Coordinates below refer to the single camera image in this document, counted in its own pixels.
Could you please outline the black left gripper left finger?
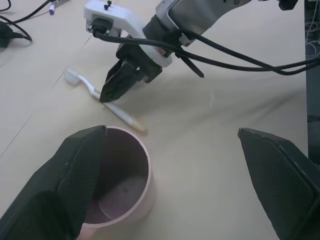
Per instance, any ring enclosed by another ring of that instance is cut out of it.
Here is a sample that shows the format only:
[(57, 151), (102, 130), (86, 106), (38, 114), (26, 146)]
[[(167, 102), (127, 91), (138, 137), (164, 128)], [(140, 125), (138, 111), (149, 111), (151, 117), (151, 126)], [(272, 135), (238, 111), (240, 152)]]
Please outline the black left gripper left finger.
[(95, 192), (107, 128), (67, 137), (0, 219), (2, 240), (75, 240)]

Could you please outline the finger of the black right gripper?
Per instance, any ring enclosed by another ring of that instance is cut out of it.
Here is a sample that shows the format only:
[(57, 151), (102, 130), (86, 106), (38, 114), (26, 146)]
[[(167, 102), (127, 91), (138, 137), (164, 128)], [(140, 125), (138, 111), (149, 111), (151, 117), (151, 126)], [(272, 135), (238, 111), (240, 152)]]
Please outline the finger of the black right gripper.
[[(122, 87), (124, 94), (132, 88), (138, 81), (139, 77), (142, 76), (140, 70), (138, 70), (138, 65), (133, 62), (123, 62), (122, 68), (122, 80), (120, 86)], [(101, 103), (110, 103), (111, 101), (100, 101)]]
[(123, 96), (125, 93), (121, 87), (123, 74), (121, 73), (123, 61), (117, 63), (108, 71), (104, 85), (100, 92), (100, 102), (112, 102)]

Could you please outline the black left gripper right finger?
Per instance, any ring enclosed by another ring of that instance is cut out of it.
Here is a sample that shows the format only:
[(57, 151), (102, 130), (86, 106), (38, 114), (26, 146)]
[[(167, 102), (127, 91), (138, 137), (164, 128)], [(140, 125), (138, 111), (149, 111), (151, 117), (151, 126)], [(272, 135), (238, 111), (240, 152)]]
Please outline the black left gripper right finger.
[(240, 128), (253, 188), (281, 240), (320, 238), (320, 168), (290, 140)]

